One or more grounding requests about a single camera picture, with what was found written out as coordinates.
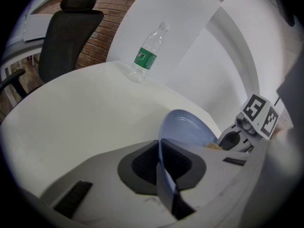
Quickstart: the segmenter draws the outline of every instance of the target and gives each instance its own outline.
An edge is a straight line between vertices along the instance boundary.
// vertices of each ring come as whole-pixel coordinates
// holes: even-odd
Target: bottle cap
[[[160,24],[160,27],[166,29],[166,30],[169,30],[170,29],[170,24],[166,23],[166,22],[162,22]]]

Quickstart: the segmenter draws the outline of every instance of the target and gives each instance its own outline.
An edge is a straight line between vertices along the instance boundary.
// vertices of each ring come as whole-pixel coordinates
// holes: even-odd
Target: blue plate
[[[193,146],[216,143],[216,136],[199,118],[184,110],[170,111],[164,118],[159,140],[173,139]]]

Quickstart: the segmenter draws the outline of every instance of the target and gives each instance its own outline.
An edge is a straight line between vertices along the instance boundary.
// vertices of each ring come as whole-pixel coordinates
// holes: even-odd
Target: black rubber pad
[[[168,140],[162,141],[164,165],[179,190],[194,188],[206,172],[205,162],[198,156]],[[118,175],[125,185],[138,194],[157,195],[157,140],[126,155],[118,165]]]
[[[58,213],[67,218],[72,218],[81,201],[92,187],[92,183],[80,180],[74,187],[62,198],[62,200],[54,207]]]
[[[230,157],[226,157],[225,159],[223,159],[223,161],[234,164],[234,165],[240,165],[240,166],[243,166],[246,163],[246,161],[233,159],[233,158],[230,158]]]

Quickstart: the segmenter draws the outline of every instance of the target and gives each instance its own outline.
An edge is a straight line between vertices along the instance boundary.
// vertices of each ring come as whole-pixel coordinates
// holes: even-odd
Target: chair headrest
[[[62,0],[60,8],[67,12],[77,12],[91,10],[95,6],[96,0]]]

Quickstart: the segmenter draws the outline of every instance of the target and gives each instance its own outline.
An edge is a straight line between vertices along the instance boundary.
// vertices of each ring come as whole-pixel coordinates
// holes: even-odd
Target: white panel
[[[24,27],[24,24],[16,24],[7,43],[6,43],[6,46],[8,47],[9,45],[12,45],[18,41],[21,41],[22,40],[22,37],[23,37],[23,27]]]
[[[52,14],[28,15],[23,40],[28,41],[45,37],[52,16]]]
[[[242,32],[223,8],[213,15],[206,29],[223,46],[242,79],[247,96],[260,94],[257,69]]]
[[[219,5],[219,0],[136,0],[113,39],[107,61],[131,65],[145,38],[166,21],[171,29],[150,71],[166,83]]]
[[[225,0],[221,7],[233,19],[251,51],[260,94],[273,104],[285,72],[285,41],[281,18],[269,0]]]
[[[239,73],[222,45],[203,29],[167,84],[216,122],[221,131],[233,124],[247,100]]]

